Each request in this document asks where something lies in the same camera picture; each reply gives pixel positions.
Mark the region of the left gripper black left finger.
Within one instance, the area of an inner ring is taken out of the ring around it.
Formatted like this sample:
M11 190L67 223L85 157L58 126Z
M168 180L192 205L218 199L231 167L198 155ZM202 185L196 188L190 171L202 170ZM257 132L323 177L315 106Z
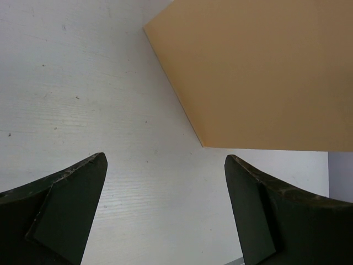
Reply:
M81 264L108 162L102 152L1 193L1 264Z

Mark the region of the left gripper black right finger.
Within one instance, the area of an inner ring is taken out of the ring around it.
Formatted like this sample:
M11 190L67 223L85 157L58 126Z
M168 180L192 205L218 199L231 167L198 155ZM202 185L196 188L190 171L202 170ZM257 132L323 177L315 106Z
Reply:
M246 264L351 264L352 204L297 188L235 155L224 170Z

